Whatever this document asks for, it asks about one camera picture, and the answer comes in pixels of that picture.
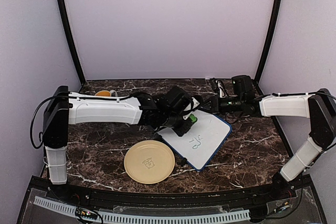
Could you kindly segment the blue framed whiteboard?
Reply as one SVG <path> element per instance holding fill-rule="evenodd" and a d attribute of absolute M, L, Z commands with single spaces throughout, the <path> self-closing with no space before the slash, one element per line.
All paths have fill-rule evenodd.
<path fill-rule="evenodd" d="M 197 110 L 191 129 L 179 137 L 171 128 L 162 129 L 158 135 L 195 170 L 202 171 L 232 132 L 232 126 L 222 118 Z"/>

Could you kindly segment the yellow plate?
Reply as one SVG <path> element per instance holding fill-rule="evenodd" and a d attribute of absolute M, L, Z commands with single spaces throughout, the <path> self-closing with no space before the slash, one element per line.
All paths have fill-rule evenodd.
<path fill-rule="evenodd" d="M 175 156 L 165 144 L 145 140 L 134 144 L 124 157 L 128 176 L 141 184 L 156 184 L 170 176 L 175 166 Z"/>

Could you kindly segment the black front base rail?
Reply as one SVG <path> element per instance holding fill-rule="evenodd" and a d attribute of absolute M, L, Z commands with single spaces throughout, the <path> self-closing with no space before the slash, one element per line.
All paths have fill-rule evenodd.
<path fill-rule="evenodd" d="M 80 187 L 71 184 L 52 185 L 50 181 L 33 176 L 27 191 L 41 190 L 48 197 L 64 201 L 65 203 L 88 207 L 93 210 L 109 209 L 113 207 L 206 207 L 227 205 L 229 209 L 235 207 L 251 208 L 259 217 L 266 214 L 266 204 L 290 198 L 294 200 L 299 191 L 307 186 L 312 186 L 310 175 L 295 179 L 282 189 L 276 189 L 271 184 L 266 184 L 247 189 L 235 189 L 212 193 L 191 194 L 145 194 L 125 193 Z"/>

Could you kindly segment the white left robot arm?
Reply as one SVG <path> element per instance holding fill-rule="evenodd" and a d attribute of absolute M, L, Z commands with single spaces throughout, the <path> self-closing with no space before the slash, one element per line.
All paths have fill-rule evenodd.
<path fill-rule="evenodd" d="M 184 136 L 197 119 L 193 112 L 201 103 L 180 87 L 165 94 L 152 96 L 135 92 L 126 97 L 84 95 L 59 86 L 53 96 L 42 101 L 45 105 L 39 144 L 45 149 L 50 182 L 54 193 L 63 201 L 74 197 L 74 189 L 67 184 L 66 149 L 68 126 L 80 123 L 124 123 L 145 125 L 159 131 L 170 128 L 176 136 Z"/>

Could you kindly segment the black frame post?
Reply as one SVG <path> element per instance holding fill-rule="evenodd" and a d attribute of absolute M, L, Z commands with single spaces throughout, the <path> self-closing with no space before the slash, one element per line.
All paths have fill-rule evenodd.
<path fill-rule="evenodd" d="M 68 18 L 66 2 L 65 0 L 57 0 L 57 4 L 58 4 L 58 9 L 60 13 L 63 30 L 66 36 L 66 41 L 67 41 L 68 48 L 70 51 L 71 59 L 72 59 L 73 65 L 76 70 L 76 74 L 77 74 L 80 84 L 84 85 L 86 83 L 86 79 L 85 79 L 85 75 L 84 75 L 84 72 L 83 72 L 83 69 L 80 63 L 74 37 L 73 37 L 72 30 L 70 27 L 70 21 Z"/>
<path fill-rule="evenodd" d="M 271 10 L 271 15 L 270 15 L 270 20 L 269 20 L 269 25 L 265 37 L 265 43 L 263 46 L 263 50 L 261 52 L 261 56 L 259 59 L 258 67 L 256 74 L 254 76 L 254 81 L 259 84 L 266 66 L 266 62 L 269 56 L 272 40 L 274 37 L 274 33 L 276 30 L 276 24 L 278 20 L 278 15 L 280 11 L 280 5 L 281 5 L 281 0 L 274 0 L 273 5 L 272 5 L 272 10 Z"/>

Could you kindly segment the black right frame post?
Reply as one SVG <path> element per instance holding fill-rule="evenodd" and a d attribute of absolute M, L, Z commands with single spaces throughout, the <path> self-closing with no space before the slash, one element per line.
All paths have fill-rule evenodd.
<path fill-rule="evenodd" d="M 280 11 L 280 5 L 281 5 L 281 0 L 274 0 L 273 5 L 272 5 L 272 10 L 271 10 L 271 15 L 270 15 L 270 20 L 269 20 L 269 25 L 265 37 L 265 43 L 263 46 L 263 50 L 261 52 L 261 56 L 259 59 L 258 67 L 256 74 L 254 76 L 254 81 L 259 84 L 266 66 L 266 62 L 269 56 L 272 40 L 274 37 L 274 33 L 276 30 L 276 24 L 278 20 L 278 15 Z"/>

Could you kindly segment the green whiteboard eraser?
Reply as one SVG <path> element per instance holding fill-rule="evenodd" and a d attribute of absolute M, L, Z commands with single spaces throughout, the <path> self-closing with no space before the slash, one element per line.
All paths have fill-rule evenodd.
<path fill-rule="evenodd" d="M 189 121 L 194 124 L 197 122 L 197 117 L 193 114 L 190 114 L 189 117 L 188 117 Z"/>

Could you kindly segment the black left frame post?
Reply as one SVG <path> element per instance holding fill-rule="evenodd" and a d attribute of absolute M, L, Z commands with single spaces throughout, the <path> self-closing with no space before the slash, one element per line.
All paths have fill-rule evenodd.
<path fill-rule="evenodd" d="M 67 41 L 68 48 L 70 51 L 71 59 L 72 59 L 73 65 L 76 70 L 76 74 L 77 74 L 80 84 L 84 85 L 86 83 L 86 79 L 85 79 L 85 75 L 84 75 L 84 72 L 83 72 L 83 69 L 80 63 L 74 37 L 73 37 L 72 30 L 70 27 L 70 21 L 68 18 L 66 2 L 65 0 L 57 0 L 57 4 L 58 4 L 58 9 L 60 13 L 63 30 L 66 36 L 66 41 Z"/>

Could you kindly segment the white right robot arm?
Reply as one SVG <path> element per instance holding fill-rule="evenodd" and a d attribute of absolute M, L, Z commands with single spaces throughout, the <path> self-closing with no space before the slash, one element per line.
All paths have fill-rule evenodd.
<path fill-rule="evenodd" d="M 306 93 L 257 95 L 249 91 L 224 98 L 215 95 L 201 108 L 209 113 L 239 112 L 255 118 L 277 118 L 285 136 L 298 141 L 289 142 L 295 153 L 272 177 L 268 195 L 273 200 L 286 194 L 288 183 L 335 145 L 335 96 L 325 88 Z"/>

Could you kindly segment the white patterned mug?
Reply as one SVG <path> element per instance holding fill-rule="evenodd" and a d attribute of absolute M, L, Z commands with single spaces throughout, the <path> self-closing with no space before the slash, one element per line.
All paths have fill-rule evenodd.
<path fill-rule="evenodd" d="M 101 90 L 98 91 L 95 96 L 99 97 L 117 97 L 118 93 L 115 90 Z"/>

